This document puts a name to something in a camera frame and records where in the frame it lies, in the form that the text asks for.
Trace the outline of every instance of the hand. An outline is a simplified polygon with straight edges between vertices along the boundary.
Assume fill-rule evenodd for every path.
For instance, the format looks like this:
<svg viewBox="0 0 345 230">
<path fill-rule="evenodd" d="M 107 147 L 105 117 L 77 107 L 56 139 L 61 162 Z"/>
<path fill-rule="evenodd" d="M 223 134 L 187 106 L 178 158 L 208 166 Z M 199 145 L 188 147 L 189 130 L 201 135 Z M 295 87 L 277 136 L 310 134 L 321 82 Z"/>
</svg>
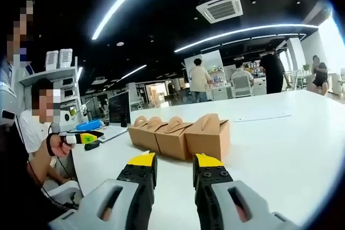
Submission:
<svg viewBox="0 0 345 230">
<path fill-rule="evenodd" d="M 57 157 L 66 157 L 72 149 L 70 145 L 67 145 L 65 142 L 63 142 L 61 140 L 61 137 L 56 134 L 51 136 L 50 146 L 52 148 L 53 153 Z"/>
<path fill-rule="evenodd" d="M 62 179 L 60 180 L 60 185 L 63 185 L 63 184 L 65 184 L 65 183 L 69 182 L 70 180 L 71 180 L 71 179 L 62 178 Z"/>
</svg>

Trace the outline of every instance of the kraft paper box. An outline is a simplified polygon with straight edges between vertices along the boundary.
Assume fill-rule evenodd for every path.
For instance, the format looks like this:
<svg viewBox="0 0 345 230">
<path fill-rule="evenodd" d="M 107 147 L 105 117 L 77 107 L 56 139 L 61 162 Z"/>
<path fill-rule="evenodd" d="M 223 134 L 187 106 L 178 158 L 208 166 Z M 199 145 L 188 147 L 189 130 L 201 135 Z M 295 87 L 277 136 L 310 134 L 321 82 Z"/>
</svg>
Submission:
<svg viewBox="0 0 345 230">
<path fill-rule="evenodd" d="M 156 131 L 156 138 L 161 154 L 180 160 L 191 160 L 184 133 L 193 123 L 183 122 L 180 117 L 173 117 L 167 125 Z"/>
<path fill-rule="evenodd" d="M 217 114 L 206 114 L 185 130 L 189 152 L 222 160 L 230 148 L 230 123 Z"/>
<path fill-rule="evenodd" d="M 159 117 L 152 117 L 143 127 L 139 129 L 140 144 L 139 146 L 160 154 L 155 132 L 166 125 Z"/>
<path fill-rule="evenodd" d="M 147 124 L 147 119 L 144 116 L 139 116 L 134 125 L 128 127 L 128 133 L 130 136 L 130 140 L 134 145 L 142 146 L 141 140 L 143 139 L 141 136 L 142 130 L 141 128 Z"/>
</svg>

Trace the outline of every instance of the black ceiling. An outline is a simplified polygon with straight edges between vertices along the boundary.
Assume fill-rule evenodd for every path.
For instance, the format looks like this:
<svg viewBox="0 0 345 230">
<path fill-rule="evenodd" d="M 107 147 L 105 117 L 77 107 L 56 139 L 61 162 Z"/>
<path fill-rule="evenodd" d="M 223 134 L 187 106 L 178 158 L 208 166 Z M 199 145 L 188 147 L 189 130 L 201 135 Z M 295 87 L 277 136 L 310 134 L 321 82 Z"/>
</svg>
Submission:
<svg viewBox="0 0 345 230">
<path fill-rule="evenodd" d="M 181 61 L 228 41 L 278 33 L 306 33 L 315 29 L 271 29 L 240 33 L 197 45 L 185 51 L 174 50 L 198 40 L 232 30 L 258 25 L 303 23 L 320 0 L 240 0 L 243 15 L 215 24 L 208 23 L 196 6 L 210 0 L 126 0 L 109 20 L 97 40 L 91 40 L 103 16 L 116 0 L 34 0 L 35 72 L 44 70 L 45 53 L 61 48 L 72 48 L 84 71 L 79 80 L 81 95 L 91 86 L 95 77 L 110 80 L 147 64 L 147 67 L 115 84 L 113 88 L 135 81 L 156 80 L 157 77 L 177 73 L 182 76 Z M 321 13 L 308 24 L 318 25 L 324 19 Z M 243 53 L 256 53 L 267 45 L 276 47 L 285 37 L 251 40 L 246 43 L 220 47 L 224 64 Z M 124 42 L 117 47 L 116 43 Z"/>
</svg>

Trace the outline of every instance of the white t-shirt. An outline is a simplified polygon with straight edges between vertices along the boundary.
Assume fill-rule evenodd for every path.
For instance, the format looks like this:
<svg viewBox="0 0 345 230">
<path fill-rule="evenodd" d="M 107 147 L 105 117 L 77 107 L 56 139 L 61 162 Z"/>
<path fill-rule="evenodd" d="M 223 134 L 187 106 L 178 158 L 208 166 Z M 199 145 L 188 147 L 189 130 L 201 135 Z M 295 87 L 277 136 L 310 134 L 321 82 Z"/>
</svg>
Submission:
<svg viewBox="0 0 345 230">
<path fill-rule="evenodd" d="M 206 92 L 211 77 L 204 67 L 195 66 L 190 71 L 189 77 L 191 78 L 190 90 L 192 92 Z"/>
<path fill-rule="evenodd" d="M 32 158 L 31 153 L 36 152 L 42 141 L 48 137 L 50 123 L 40 123 L 38 116 L 32 116 L 32 110 L 25 110 L 20 114 L 20 129 L 23 134 L 25 148 Z M 56 158 L 53 157 L 50 165 L 55 166 Z"/>
<path fill-rule="evenodd" d="M 235 73 L 232 74 L 231 78 L 238 78 L 241 76 L 247 76 L 249 81 L 254 79 L 251 73 L 249 73 L 248 71 L 244 71 L 241 67 L 236 69 Z"/>
</svg>

